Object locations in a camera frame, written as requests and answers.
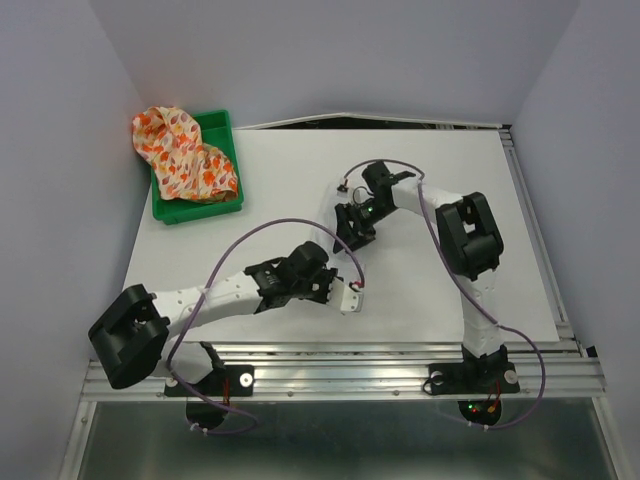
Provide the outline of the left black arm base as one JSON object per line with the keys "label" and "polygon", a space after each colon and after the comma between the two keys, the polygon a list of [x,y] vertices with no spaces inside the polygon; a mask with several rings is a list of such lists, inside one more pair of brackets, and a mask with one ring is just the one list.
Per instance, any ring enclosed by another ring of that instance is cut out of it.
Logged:
{"label": "left black arm base", "polygon": [[186,401],[185,417],[192,431],[223,436],[254,430],[257,418],[231,405],[232,399],[253,395],[255,368],[250,364],[227,365],[186,388],[175,379],[165,382],[164,395]]}

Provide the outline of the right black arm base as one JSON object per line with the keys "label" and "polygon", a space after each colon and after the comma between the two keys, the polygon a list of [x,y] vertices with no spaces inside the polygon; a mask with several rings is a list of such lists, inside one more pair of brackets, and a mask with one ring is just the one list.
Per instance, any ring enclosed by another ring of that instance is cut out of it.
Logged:
{"label": "right black arm base", "polygon": [[520,392],[514,366],[486,367],[471,361],[428,366],[422,391],[430,396],[459,396],[458,408],[472,425],[494,427],[502,415],[502,397]]}

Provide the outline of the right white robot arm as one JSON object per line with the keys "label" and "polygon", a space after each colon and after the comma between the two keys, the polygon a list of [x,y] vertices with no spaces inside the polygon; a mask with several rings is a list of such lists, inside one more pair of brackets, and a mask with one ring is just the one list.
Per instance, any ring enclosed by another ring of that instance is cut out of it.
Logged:
{"label": "right white robot arm", "polygon": [[404,162],[393,173],[388,160],[361,162],[362,185],[351,187],[349,169],[335,187],[331,207],[338,239],[333,251],[348,246],[357,251],[376,239],[375,225],[398,210],[420,215],[426,222],[438,255],[460,291],[463,354],[472,358],[460,366],[463,384],[482,390],[496,378],[488,358],[503,346],[500,323],[491,313],[496,270],[504,242],[486,197],[461,195],[426,184],[419,168]]}

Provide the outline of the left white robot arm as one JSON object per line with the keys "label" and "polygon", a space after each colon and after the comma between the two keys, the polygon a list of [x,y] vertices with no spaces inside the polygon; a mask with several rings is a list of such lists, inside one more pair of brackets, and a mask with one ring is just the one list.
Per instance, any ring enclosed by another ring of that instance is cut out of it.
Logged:
{"label": "left white robot arm", "polygon": [[287,257],[249,266],[209,286],[150,293],[123,290],[89,329],[88,338],[112,388],[177,373],[199,393],[215,392],[223,371],[209,347],[188,347],[188,331],[226,318],[282,308],[291,300],[332,304],[342,279],[328,255],[307,241]]}

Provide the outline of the white skirt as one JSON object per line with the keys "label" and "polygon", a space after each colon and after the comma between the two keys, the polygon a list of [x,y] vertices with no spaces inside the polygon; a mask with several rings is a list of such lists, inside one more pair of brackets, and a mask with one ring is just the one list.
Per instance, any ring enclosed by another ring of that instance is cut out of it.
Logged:
{"label": "white skirt", "polygon": [[[335,206],[348,203],[351,200],[351,193],[349,190],[346,192],[339,190],[342,185],[343,178],[340,176],[334,176],[329,180],[323,191],[316,213],[312,217],[312,220],[315,223],[324,226],[333,234],[337,233]],[[359,254],[355,255],[359,265],[359,267],[357,267],[353,259],[344,250],[341,250],[338,253],[333,252],[335,238],[318,227],[310,228],[309,239],[322,247],[327,253],[328,268],[336,268],[338,270],[338,275],[345,283],[355,283],[358,289],[364,289],[361,273],[366,272],[366,263],[362,260]]]}

